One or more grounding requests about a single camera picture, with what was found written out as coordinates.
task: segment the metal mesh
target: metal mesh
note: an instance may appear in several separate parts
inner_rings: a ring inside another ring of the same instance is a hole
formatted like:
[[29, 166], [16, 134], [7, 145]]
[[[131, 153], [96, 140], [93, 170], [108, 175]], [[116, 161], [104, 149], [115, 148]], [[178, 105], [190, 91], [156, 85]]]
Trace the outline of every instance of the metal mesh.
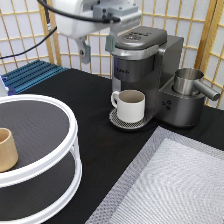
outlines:
[[56, 149], [69, 131], [63, 110], [50, 103], [21, 100], [0, 104], [0, 127], [11, 130], [19, 155], [19, 169]]
[[110, 224], [219, 224], [224, 161], [165, 139]]
[[113, 213], [165, 138], [224, 160], [222, 151], [158, 127], [92, 216], [87, 220], [86, 224], [106, 224], [109, 222]]
[[126, 122], [121, 121], [117, 117], [117, 109], [113, 109], [110, 112], [109, 119], [110, 119], [110, 122], [113, 125], [115, 125], [116, 127], [130, 131], [130, 130], [137, 130], [137, 129], [144, 127], [152, 119], [152, 116], [149, 114], [145, 114], [145, 117], [142, 120], [140, 120], [139, 122], [126, 123]]

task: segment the mug handle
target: mug handle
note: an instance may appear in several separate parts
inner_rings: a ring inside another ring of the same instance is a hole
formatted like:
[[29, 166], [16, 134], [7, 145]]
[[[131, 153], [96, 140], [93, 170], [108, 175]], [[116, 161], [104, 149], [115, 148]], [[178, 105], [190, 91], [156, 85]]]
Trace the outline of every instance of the mug handle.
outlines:
[[118, 99], [118, 95], [119, 95], [119, 93], [120, 93], [120, 92], [115, 91], [115, 92], [113, 92], [112, 95], [111, 95], [111, 103], [112, 103], [112, 105], [113, 105], [115, 108], [117, 108], [117, 104], [115, 103], [115, 100]]

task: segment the coffee machine button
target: coffee machine button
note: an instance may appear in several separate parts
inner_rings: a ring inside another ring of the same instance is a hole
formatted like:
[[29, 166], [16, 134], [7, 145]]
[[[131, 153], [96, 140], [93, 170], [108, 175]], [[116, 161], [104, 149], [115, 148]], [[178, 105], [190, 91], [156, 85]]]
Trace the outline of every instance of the coffee machine button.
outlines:
[[137, 35], [132, 35], [132, 34], [126, 35], [123, 38], [128, 39], [128, 40], [140, 40], [141, 39], [141, 37], [139, 37]]

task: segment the round tray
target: round tray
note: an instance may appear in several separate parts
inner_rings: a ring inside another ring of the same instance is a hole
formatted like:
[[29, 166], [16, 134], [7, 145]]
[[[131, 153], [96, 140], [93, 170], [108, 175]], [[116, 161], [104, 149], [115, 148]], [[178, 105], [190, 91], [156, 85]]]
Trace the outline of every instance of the round tray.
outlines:
[[26, 181], [50, 169], [77, 140], [77, 122], [71, 109], [46, 96], [0, 98], [0, 127], [12, 131], [19, 154], [17, 164], [0, 173], [0, 188]]
[[0, 189], [0, 223], [42, 223], [58, 213], [76, 193], [82, 175], [74, 150], [38, 175]]

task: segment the coffee machine drip tray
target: coffee machine drip tray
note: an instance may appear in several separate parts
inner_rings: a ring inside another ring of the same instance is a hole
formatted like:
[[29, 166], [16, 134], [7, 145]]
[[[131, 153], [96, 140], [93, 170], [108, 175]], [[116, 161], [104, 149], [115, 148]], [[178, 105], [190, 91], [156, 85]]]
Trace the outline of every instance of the coffee machine drip tray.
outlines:
[[122, 129], [124, 131], [137, 131], [140, 128], [143, 128], [146, 124], [149, 123], [149, 121], [153, 118], [152, 115], [145, 113], [145, 116], [142, 120], [136, 122], [136, 123], [126, 123], [124, 121], [121, 121], [117, 117], [117, 109], [114, 108], [111, 110], [109, 119], [110, 122], [117, 128]]

